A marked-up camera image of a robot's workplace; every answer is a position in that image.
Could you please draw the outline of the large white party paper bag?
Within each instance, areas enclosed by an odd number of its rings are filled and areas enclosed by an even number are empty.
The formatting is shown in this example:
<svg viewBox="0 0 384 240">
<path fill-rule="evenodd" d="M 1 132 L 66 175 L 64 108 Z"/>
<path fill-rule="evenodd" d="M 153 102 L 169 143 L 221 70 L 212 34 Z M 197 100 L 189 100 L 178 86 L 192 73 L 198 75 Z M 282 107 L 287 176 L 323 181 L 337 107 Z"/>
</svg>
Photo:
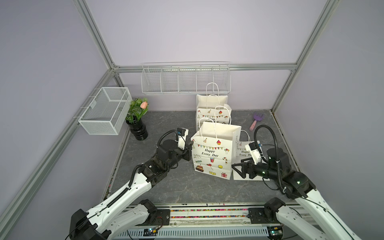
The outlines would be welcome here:
<svg viewBox="0 0 384 240">
<path fill-rule="evenodd" d="M 237 147 L 237 156 L 236 156 L 235 160 L 232 160 L 232 164 L 239 164 L 241 162 L 241 160 L 245 160 L 247 158 L 251 158 L 251 160 L 253 160 L 251 153 L 249 151 L 247 151 L 247 149 L 246 149 L 246 145 L 251 143 L 250 136 L 249 136 L 248 132 L 245 130 L 241 130 L 241 132 L 244 132 L 247 135 L 248 140 L 239 142 L 239 145 Z M 260 176 L 256 176 L 255 178 L 250 179 L 250 177 L 248 175 L 243 179 L 241 177 L 241 175 L 239 173 L 237 173 L 235 170 L 233 170 L 232 175 L 233 175 L 233 179 L 235 181 L 262 181 L 263 180 L 262 177 L 260 177 Z"/>
</svg>

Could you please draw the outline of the small white party paper bag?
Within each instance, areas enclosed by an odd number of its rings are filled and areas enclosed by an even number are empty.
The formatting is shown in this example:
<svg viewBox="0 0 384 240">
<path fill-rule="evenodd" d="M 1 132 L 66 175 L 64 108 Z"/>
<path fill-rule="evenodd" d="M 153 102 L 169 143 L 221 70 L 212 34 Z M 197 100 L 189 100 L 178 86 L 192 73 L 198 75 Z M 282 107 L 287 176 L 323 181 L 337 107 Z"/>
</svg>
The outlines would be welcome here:
<svg viewBox="0 0 384 240">
<path fill-rule="evenodd" d="M 232 161 L 237 157 L 242 128 L 232 124 L 228 105 L 217 106 L 212 117 L 201 116 L 193 141 L 192 158 L 195 171 L 229 180 Z"/>
</svg>

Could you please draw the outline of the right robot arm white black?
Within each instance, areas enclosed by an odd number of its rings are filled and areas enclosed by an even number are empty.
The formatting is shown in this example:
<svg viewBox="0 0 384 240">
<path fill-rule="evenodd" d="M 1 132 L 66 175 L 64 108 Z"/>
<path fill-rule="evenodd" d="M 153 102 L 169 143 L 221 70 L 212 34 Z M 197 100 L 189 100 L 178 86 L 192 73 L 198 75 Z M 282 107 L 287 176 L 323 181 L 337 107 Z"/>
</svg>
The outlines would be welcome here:
<svg viewBox="0 0 384 240">
<path fill-rule="evenodd" d="M 278 146 L 277 137 L 271 127 L 260 125 L 254 131 L 254 138 L 260 129 L 267 129 L 274 141 L 273 148 L 262 155 L 257 141 L 246 148 L 251 157 L 233 164 L 232 169 L 243 179 L 261 177 L 272 180 L 278 191 L 302 206 L 319 225 L 314 227 L 293 211 L 284 201 L 274 197 L 264 205 L 264 218 L 268 222 L 279 222 L 294 231 L 304 240 L 358 240 L 347 224 L 328 205 L 315 184 L 302 172 L 292 169 L 288 155 Z"/>
</svg>

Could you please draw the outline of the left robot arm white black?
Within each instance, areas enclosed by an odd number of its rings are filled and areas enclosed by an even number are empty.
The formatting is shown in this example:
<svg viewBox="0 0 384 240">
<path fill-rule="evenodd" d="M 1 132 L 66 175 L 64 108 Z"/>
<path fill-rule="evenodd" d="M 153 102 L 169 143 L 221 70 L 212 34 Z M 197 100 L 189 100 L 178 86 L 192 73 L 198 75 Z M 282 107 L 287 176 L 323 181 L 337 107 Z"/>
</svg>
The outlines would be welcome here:
<svg viewBox="0 0 384 240">
<path fill-rule="evenodd" d="M 71 217 L 68 240 L 112 240 L 122 232 L 156 219 L 157 208 L 149 200 L 126 208 L 151 190 L 179 165 L 180 160 L 192 159 L 193 142 L 187 141 L 188 129 L 177 128 L 163 134 L 155 154 L 145 163 L 134 167 L 130 180 L 103 202 Z"/>
</svg>

